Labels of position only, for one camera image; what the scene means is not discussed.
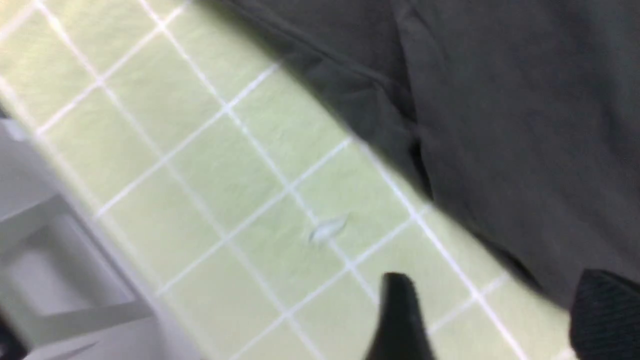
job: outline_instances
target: dark clothing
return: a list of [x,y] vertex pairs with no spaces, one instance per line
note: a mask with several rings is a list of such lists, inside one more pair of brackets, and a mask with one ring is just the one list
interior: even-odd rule
[[220,1],[560,305],[640,282],[640,2]]

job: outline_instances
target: green tile floor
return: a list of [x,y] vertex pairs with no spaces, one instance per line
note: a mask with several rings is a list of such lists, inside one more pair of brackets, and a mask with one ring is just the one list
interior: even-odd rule
[[391,270],[442,359],[572,358],[564,312],[210,2],[0,0],[2,103],[207,359],[362,358]]

